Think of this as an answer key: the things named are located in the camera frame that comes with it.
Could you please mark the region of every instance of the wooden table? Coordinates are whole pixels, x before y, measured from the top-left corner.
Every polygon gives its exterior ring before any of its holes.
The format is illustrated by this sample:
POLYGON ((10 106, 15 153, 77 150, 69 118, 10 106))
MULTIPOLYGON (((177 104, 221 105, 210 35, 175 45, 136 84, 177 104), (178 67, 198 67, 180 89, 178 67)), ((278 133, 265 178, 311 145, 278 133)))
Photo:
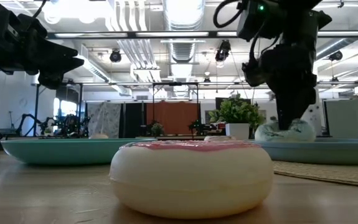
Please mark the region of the wooden table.
POLYGON ((265 202, 247 213, 197 221, 151 217, 119 204, 108 170, 26 166, 0 152, 0 224, 358 224, 358 187, 280 175, 265 202))

